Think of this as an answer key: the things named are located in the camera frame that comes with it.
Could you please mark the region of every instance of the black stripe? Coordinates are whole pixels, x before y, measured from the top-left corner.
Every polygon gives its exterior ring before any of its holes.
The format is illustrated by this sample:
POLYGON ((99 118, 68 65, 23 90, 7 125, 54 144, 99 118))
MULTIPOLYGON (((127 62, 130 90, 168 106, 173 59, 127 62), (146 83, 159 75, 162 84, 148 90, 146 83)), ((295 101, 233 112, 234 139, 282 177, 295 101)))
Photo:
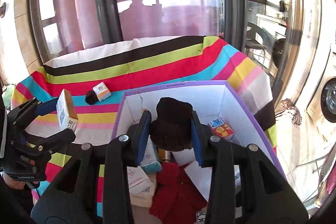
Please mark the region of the black stripe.
POLYGON ((261 110, 259 110, 254 115, 254 117, 257 120, 257 122, 260 124, 263 131, 275 125, 275 113, 274 113, 273 101, 270 101, 261 110))
MULTIPOLYGON (((40 145, 45 140, 45 138, 43 137, 34 136, 28 134, 27 132, 24 132, 24 136, 26 138, 26 141, 33 145, 40 145)), ((81 146, 82 146, 81 144, 71 143, 69 145, 63 146, 58 153, 73 156, 75 155, 77 150, 81 148, 81 146)), ((106 148, 107 144, 93 146, 93 156, 98 164, 105 164, 106 148)))
POLYGON ((111 55, 98 60, 93 60, 80 64, 59 68, 52 68, 47 65, 43 66, 46 72, 53 76, 72 75, 76 73, 101 70, 163 54, 166 52, 175 51, 192 45, 201 44, 203 43, 203 38, 204 37, 201 36, 178 37, 153 45, 136 48, 131 51, 122 52, 116 55, 111 55))

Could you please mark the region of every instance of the washing machine door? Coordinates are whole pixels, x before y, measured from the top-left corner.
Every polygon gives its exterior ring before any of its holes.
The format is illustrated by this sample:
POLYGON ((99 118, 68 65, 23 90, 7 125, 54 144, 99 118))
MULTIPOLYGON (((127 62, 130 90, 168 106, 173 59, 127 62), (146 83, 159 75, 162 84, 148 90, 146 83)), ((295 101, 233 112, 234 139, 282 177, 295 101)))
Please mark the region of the washing machine door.
POLYGON ((336 77, 331 78, 323 87, 321 110, 329 122, 336 122, 336 77))

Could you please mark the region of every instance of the barcode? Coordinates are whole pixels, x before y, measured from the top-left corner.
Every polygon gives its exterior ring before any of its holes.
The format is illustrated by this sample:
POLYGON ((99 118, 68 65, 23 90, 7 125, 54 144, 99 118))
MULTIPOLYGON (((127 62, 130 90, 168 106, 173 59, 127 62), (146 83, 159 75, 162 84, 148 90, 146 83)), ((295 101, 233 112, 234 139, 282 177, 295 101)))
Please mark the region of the barcode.
POLYGON ((146 188, 145 190, 143 190, 142 193, 146 193, 146 194, 148 194, 150 189, 151 189, 151 188, 148 187, 148 188, 146 188))
POLYGON ((65 117, 65 113, 64 113, 64 108, 63 108, 61 115, 59 116, 59 120, 61 121, 61 124, 63 123, 64 117, 65 117))

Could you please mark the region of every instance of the red cloth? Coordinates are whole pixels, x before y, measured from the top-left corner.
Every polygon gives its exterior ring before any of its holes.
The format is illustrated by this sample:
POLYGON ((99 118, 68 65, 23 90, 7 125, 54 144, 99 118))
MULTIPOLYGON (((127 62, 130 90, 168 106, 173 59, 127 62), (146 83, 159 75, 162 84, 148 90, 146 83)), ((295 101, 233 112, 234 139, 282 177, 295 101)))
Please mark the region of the red cloth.
POLYGON ((153 198, 151 215, 159 218, 163 224, 193 224, 196 212, 207 205, 188 175, 185 165, 166 162, 162 171, 157 173, 157 182, 162 187, 153 198))

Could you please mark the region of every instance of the tiled floor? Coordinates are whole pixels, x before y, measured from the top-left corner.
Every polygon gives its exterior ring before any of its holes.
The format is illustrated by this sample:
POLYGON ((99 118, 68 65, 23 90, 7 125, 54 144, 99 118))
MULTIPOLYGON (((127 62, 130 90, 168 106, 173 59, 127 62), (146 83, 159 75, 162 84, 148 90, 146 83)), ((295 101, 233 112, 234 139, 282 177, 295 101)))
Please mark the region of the tiled floor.
POLYGON ((318 172, 313 173, 315 164, 297 167, 327 154, 334 142, 327 142, 318 131, 306 111, 301 111, 302 124, 296 127, 291 116, 285 114, 277 118, 277 156, 290 186, 305 201, 314 193, 318 185, 318 172))

